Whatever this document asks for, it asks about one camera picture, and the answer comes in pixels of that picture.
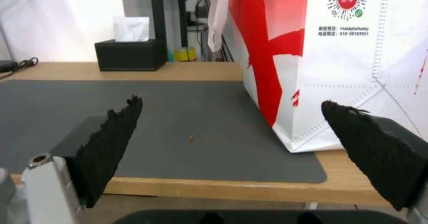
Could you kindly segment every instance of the black tissue box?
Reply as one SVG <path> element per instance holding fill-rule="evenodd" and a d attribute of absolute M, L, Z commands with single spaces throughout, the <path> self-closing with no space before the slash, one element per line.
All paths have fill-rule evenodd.
<path fill-rule="evenodd" d="M 165 44 L 160 39 L 146 42 L 116 42 L 112 39 L 95 43 L 95 51 L 101 71 L 154 71 L 167 59 Z"/>

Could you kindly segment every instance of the yellow tape roll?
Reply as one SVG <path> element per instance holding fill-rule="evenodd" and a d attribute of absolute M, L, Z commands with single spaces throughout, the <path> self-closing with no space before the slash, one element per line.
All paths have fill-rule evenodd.
<path fill-rule="evenodd" d="M 194 47 L 188 47 L 187 50 L 185 47 L 174 49 L 175 61 L 193 61 L 195 58 L 196 54 Z"/>

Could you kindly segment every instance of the tissue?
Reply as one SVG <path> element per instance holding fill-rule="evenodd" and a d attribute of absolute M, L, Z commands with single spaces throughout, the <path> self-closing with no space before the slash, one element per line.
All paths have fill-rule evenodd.
<path fill-rule="evenodd" d="M 149 17 L 113 17 L 114 39 L 116 42 L 147 41 L 149 19 Z"/>

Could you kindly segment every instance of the white plastic bag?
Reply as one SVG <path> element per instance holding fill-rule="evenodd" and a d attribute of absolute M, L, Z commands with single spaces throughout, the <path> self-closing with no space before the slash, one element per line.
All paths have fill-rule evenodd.
<path fill-rule="evenodd" d="M 245 87 L 289 151 L 341 148 L 321 113 L 328 99 L 428 140 L 428 0 L 214 4 L 228 5 Z M 215 13 L 218 34 L 228 13 Z"/>
<path fill-rule="evenodd" d="M 213 53 L 221 49 L 221 35 L 226 25 L 229 0 L 212 0 L 208 13 L 208 46 Z"/>
<path fill-rule="evenodd" d="M 113 17 L 116 42 L 147 41 L 149 17 Z"/>

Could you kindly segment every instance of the bag handle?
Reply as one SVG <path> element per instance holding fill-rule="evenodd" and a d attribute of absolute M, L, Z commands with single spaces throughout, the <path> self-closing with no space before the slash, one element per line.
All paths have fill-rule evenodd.
<path fill-rule="evenodd" d="M 229 0 L 212 0 L 208 13 L 208 46 L 211 51 L 221 49 L 224 27 L 226 25 Z"/>

